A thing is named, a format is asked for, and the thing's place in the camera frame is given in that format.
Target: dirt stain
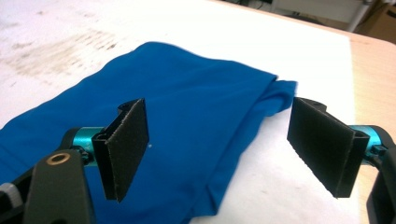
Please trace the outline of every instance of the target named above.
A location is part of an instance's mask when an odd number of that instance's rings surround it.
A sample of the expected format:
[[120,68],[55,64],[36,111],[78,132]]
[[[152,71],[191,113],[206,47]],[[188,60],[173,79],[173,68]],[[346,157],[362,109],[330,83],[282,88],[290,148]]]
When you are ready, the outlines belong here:
[[39,77],[60,74],[71,76],[71,71],[81,71],[91,65],[91,61],[88,60],[90,55],[97,55],[100,51],[112,49],[115,46],[112,34],[89,31],[39,47],[34,47],[32,43],[15,44],[12,48],[19,49],[21,52],[6,58],[5,63],[13,67],[21,76]]

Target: floor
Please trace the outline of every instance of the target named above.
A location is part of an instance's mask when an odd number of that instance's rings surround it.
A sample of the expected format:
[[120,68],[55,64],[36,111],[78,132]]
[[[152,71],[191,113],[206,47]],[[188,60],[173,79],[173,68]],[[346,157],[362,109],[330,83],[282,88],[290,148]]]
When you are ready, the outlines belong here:
[[[262,0],[247,0],[247,1],[241,1],[241,0],[225,0],[226,2],[231,2],[234,4],[239,4],[239,5],[247,5],[248,7],[251,8],[255,8],[258,10],[262,10],[262,11],[267,11],[269,12],[271,10],[271,4],[267,3],[269,1],[262,1]],[[276,11],[276,14],[279,15],[292,15],[293,12],[292,11],[287,11],[287,10],[282,10],[282,9],[278,9]],[[335,28],[335,29],[340,29],[340,30],[344,30],[347,28],[347,24],[344,22],[340,22],[340,21],[332,21],[329,19],[324,19],[324,18],[320,18],[320,17],[315,17],[315,16],[311,16],[311,15],[307,15],[307,14],[300,14],[300,16],[304,16],[307,17],[309,19],[318,21],[326,26]]]

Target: folded blue shirt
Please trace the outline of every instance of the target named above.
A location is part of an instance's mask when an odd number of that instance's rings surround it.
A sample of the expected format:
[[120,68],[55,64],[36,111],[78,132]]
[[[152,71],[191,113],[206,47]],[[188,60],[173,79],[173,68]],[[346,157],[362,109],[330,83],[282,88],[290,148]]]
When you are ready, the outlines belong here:
[[241,63],[149,42],[0,130],[0,183],[50,154],[70,128],[105,127],[118,105],[145,98],[149,147],[124,200],[106,201],[98,169],[85,168],[97,222],[215,215],[239,156],[265,117],[290,107],[295,88]]

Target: table surface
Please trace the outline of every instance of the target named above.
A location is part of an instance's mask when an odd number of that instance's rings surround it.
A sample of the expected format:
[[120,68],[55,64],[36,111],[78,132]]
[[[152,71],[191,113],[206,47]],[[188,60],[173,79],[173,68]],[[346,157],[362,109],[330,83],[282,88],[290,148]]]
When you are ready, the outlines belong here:
[[[220,1],[186,2],[1,2],[0,128],[112,58],[161,41],[297,80],[298,96],[322,102],[341,121],[396,136],[394,45]],[[362,202],[375,170],[362,167],[351,198],[334,199],[285,140],[289,115],[264,121],[219,215],[192,223],[367,221]]]

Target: teal metal part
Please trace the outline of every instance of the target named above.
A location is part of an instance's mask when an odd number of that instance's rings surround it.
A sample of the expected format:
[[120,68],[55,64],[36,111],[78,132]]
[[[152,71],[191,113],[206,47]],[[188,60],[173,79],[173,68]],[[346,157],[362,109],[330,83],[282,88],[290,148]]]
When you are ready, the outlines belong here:
[[97,166],[95,153],[93,151],[92,138],[99,132],[101,132],[103,127],[89,127],[80,128],[74,139],[74,147],[82,147],[90,156],[90,162],[86,166]]
[[383,156],[388,149],[382,146],[381,138],[373,127],[369,125],[351,125],[349,127],[370,136],[365,151],[365,158],[378,157],[380,160],[383,160]]

